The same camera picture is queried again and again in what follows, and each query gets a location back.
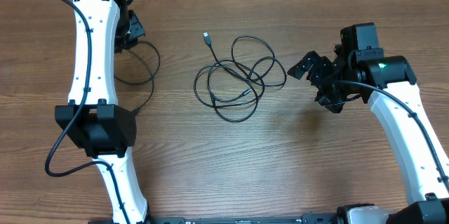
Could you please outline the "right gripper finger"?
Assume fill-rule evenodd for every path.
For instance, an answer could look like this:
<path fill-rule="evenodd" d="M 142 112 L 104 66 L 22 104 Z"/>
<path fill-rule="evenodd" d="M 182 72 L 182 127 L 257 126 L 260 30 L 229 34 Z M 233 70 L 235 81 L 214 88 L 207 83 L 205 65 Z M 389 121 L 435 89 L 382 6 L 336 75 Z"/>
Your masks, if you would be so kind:
<path fill-rule="evenodd" d="M 314 101 L 334 114 L 341 113 L 343 106 L 345 104 L 345 101 L 341 99 L 336 100 L 329 98 L 328 96 L 322 94 L 322 92 L 318 92 L 316 94 Z"/>
<path fill-rule="evenodd" d="M 318 55 L 318 53 L 316 51 L 310 51 L 303 57 L 303 59 L 301 59 L 301 61 L 292 66 L 287 71 L 287 74 L 296 79 L 301 79 L 314 64 L 319 62 L 319 60 L 320 56 Z"/>

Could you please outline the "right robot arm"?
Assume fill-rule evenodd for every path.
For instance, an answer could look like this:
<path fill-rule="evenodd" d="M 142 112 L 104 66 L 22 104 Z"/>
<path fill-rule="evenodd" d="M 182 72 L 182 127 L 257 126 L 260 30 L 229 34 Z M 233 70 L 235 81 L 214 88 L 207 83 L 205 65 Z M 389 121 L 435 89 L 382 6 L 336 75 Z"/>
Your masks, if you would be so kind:
<path fill-rule="evenodd" d="M 288 75 L 317 87 L 315 101 L 332 113 L 358 98 L 369 105 L 398 162 L 408 205 L 393 212 L 350 204 L 302 222 L 447 223 L 448 156 L 424 110 L 412 67 L 402 55 L 385 56 L 372 22 L 345 27 L 340 38 L 334 60 L 310 51 Z"/>

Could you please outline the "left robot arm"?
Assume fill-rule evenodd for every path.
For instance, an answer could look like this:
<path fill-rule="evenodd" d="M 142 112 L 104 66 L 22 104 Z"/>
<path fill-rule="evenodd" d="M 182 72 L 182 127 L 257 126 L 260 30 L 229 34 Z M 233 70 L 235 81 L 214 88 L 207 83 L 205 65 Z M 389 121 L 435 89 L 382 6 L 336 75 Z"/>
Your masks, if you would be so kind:
<path fill-rule="evenodd" d="M 112 203 L 110 223 L 146 223 L 149 206 L 133 164 L 136 112 L 119 106 L 114 56 L 139 43 L 145 35 L 133 0 L 69 0 L 76 20 L 75 66 L 67 104 L 55 108 L 62 133 L 49 152 L 52 157 L 69 137 L 92 160 Z"/>

